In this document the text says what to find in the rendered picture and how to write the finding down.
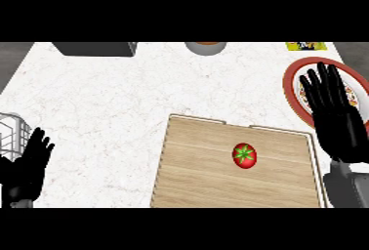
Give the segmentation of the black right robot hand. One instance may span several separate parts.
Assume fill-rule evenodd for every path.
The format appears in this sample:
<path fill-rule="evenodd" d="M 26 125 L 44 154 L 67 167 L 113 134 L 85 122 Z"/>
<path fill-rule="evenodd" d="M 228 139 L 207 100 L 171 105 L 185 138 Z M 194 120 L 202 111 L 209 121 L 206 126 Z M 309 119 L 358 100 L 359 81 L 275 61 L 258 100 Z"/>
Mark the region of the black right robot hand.
<path fill-rule="evenodd" d="M 349 105 L 336 67 L 321 62 L 299 76 L 320 147 L 331 160 L 369 164 L 369 137 L 357 108 Z"/>

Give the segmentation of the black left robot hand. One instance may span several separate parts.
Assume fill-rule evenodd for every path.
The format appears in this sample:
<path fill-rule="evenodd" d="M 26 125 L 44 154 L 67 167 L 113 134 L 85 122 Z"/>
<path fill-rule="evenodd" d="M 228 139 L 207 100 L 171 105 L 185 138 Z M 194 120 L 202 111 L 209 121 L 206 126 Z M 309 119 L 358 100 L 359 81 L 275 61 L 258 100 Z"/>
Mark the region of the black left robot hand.
<path fill-rule="evenodd" d="M 10 161 L 0 155 L 0 185 L 2 186 L 1 199 L 4 202 L 38 199 L 52 148 L 54 144 L 44 136 L 44 131 L 35 128 L 21 156 Z"/>

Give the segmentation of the red-rimmed white plate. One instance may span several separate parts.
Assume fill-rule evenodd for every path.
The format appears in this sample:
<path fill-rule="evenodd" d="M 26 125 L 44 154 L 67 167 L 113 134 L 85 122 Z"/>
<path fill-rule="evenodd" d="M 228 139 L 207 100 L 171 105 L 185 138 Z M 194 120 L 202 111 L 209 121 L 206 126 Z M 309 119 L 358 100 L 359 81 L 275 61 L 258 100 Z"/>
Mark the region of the red-rimmed white plate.
<path fill-rule="evenodd" d="M 317 63 L 333 64 L 337 69 L 345 94 L 352 106 L 357 108 L 365 130 L 369 132 L 369 81 L 345 64 L 321 57 L 308 57 L 296 60 L 286 68 L 281 78 L 281 88 L 287 104 L 309 127 L 314 127 L 311 108 L 303 97 L 303 88 L 299 76 L 306 76 L 308 69 L 317 71 Z"/>

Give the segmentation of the red tomato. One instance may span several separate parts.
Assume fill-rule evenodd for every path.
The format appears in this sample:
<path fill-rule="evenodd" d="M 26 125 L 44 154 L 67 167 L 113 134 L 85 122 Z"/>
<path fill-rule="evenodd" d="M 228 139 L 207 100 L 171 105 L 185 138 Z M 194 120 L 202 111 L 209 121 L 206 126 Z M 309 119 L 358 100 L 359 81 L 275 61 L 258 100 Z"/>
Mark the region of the red tomato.
<path fill-rule="evenodd" d="M 246 143 L 237 144 L 231 151 L 231 159 L 238 168 L 252 168 L 256 163 L 256 150 Z"/>

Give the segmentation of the wooden tray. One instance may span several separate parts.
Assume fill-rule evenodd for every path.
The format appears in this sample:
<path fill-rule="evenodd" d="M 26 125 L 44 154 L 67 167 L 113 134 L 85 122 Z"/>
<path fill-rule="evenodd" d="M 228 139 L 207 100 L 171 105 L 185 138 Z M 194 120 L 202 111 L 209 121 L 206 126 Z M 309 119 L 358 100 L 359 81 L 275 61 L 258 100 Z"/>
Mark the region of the wooden tray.
<path fill-rule="evenodd" d="M 240 143 L 256 150 L 249 169 L 231 159 Z M 324 208 L 311 134 L 169 115 L 150 206 Z"/>

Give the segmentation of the yellow printed packet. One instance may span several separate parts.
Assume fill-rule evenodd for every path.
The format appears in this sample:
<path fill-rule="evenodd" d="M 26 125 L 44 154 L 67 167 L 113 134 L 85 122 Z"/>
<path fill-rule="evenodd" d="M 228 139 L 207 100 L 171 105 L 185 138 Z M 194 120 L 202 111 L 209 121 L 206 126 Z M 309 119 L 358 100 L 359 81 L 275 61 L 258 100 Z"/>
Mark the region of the yellow printed packet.
<path fill-rule="evenodd" d="M 286 42 L 289 51 L 326 51 L 327 47 L 323 42 Z"/>

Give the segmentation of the grey round pot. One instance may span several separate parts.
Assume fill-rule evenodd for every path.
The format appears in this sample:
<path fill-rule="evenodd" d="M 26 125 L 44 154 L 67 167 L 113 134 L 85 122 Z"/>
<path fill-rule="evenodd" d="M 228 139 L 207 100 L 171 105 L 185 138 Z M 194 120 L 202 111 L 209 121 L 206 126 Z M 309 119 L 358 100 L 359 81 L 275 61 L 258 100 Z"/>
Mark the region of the grey round pot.
<path fill-rule="evenodd" d="M 222 51 L 225 43 L 215 42 L 212 44 L 203 44 L 197 42 L 185 42 L 185 47 L 196 55 L 212 56 Z"/>

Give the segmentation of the dark grey box appliance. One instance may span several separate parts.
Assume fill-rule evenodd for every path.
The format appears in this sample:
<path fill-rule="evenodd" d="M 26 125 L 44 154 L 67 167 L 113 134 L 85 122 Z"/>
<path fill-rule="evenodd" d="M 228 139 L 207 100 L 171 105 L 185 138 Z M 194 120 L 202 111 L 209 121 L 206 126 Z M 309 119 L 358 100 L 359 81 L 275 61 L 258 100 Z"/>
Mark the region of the dark grey box appliance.
<path fill-rule="evenodd" d="M 132 57 L 137 42 L 52 42 L 64 56 L 78 57 Z"/>

